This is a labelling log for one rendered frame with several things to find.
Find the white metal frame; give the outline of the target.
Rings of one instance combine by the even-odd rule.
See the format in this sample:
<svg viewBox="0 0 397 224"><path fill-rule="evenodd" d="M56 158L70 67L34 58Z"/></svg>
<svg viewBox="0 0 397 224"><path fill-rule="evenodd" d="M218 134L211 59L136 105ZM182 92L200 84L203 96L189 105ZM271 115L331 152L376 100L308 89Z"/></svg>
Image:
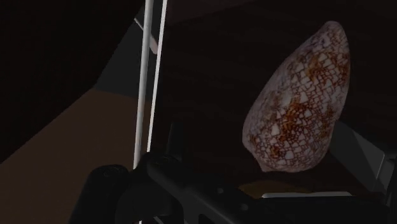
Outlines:
<svg viewBox="0 0 397 224"><path fill-rule="evenodd" d="M167 14L167 4L169 0L162 0L161 17L160 17L160 32L158 41L155 41L154 36L151 34L152 20L153 20L153 5L155 0L145 0L144 3L144 22L141 25L135 18L134 21L140 26L143 31L143 40L141 48L141 64L140 64L140 77L139 77L139 95L137 103L137 116L136 116L136 135L134 145L134 160L133 169L139 165L142 150L142 136L143 136L143 121L144 121L144 105L146 98L146 82L148 76L148 63L150 50L157 55L155 66L155 77L153 83L153 93L151 100L150 123L148 130L148 140L146 153L151 150L151 139L153 133L153 123L155 118L155 105L157 102L158 79L160 73L160 64L162 59L162 45L164 39L164 26Z"/></svg>

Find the white brown patterned cone shell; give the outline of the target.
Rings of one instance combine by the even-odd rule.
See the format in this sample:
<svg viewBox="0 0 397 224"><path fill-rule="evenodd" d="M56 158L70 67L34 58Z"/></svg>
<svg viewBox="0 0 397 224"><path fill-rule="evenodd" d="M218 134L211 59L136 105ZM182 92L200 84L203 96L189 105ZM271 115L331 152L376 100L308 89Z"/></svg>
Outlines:
<svg viewBox="0 0 397 224"><path fill-rule="evenodd" d="M326 22L275 70L249 110L242 143L263 172L302 172L327 154L349 91L342 25Z"/></svg>

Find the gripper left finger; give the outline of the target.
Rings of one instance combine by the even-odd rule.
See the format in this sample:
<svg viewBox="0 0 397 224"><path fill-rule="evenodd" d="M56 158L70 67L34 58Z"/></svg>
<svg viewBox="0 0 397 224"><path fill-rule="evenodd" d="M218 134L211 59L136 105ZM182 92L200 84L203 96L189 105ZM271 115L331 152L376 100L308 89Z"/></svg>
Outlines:
<svg viewBox="0 0 397 224"><path fill-rule="evenodd" d="M256 200L184 166L183 127L173 123L164 154L151 151L137 167L103 165L87 177L68 224L255 224Z"/></svg>

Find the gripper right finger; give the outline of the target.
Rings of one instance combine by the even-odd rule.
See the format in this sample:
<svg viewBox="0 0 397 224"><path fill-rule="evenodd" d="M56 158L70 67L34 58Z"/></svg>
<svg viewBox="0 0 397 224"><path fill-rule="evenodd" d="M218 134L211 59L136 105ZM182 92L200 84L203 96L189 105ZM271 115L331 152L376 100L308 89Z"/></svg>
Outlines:
<svg viewBox="0 0 397 224"><path fill-rule="evenodd" d="M335 124L330 153L369 191L387 193L397 148L373 143L348 125Z"/></svg>

